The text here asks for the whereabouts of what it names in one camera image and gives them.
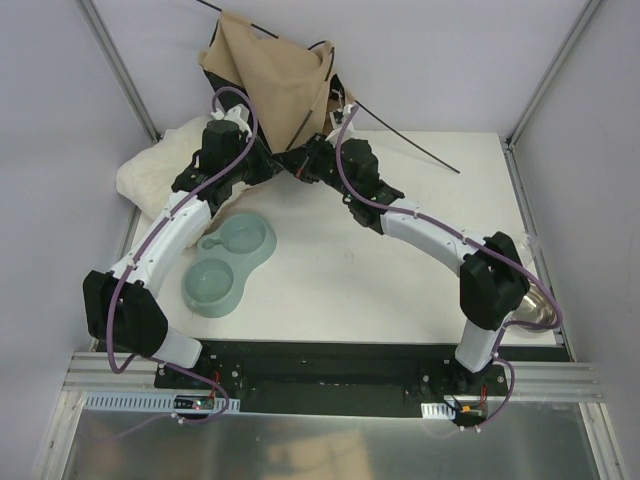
white wall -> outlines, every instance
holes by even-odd
[[[516,146],[578,358],[640,471],[640,2],[605,2]]]
[[[95,0],[159,130],[208,112],[195,0]],[[219,0],[301,45],[330,39],[356,96],[405,130],[510,133],[585,0]],[[359,128],[381,129],[365,112]]]
[[[74,2],[1,2],[0,59],[0,478],[21,480],[88,345],[83,277],[125,232],[116,169],[148,141]]]

